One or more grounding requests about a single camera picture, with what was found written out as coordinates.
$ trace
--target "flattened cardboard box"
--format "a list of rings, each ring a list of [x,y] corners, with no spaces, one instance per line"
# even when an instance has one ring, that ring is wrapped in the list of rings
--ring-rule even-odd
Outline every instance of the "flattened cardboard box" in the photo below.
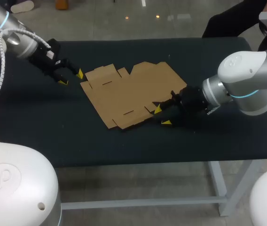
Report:
[[[125,68],[103,66],[86,73],[88,81],[81,87],[105,125],[125,129],[150,117],[156,109],[153,102],[171,98],[186,83],[165,62],[157,65],[142,62],[133,66],[129,75]]]

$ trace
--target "orange object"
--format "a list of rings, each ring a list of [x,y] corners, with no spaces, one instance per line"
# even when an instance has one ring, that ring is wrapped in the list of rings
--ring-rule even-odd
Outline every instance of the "orange object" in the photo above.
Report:
[[[55,7],[58,10],[66,10],[69,8],[68,0],[55,0]]]

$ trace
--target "robot logo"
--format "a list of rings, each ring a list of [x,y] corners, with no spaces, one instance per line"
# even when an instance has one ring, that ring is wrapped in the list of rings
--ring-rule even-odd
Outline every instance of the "robot logo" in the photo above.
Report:
[[[11,195],[21,183],[21,172],[8,163],[0,163],[0,198]]]
[[[234,66],[237,66],[238,64],[240,64],[241,61],[242,61],[241,55],[231,56],[224,63],[224,66],[225,67],[234,67]]]

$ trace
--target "black pants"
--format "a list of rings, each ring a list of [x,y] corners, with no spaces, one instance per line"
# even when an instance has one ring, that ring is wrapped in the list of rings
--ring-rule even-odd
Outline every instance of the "black pants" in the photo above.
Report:
[[[244,0],[227,11],[213,16],[205,29],[203,38],[233,37],[259,22],[267,0]]]
[[[233,37],[259,22],[267,0],[244,0],[229,10],[213,16],[205,29],[203,38]],[[267,50],[267,36],[260,44],[259,51]]]

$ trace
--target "black table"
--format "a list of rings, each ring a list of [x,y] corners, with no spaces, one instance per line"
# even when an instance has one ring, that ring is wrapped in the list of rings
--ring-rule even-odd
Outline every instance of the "black table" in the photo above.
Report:
[[[250,50],[242,38],[62,42],[84,72],[114,64],[166,61],[190,85],[217,72],[229,54]],[[251,117],[234,103],[202,120],[201,127],[167,128],[152,121],[122,131],[107,129],[67,70],[64,86],[28,62],[7,54],[0,92],[0,142],[25,145],[44,154],[54,167],[155,162],[267,159],[267,112]]]

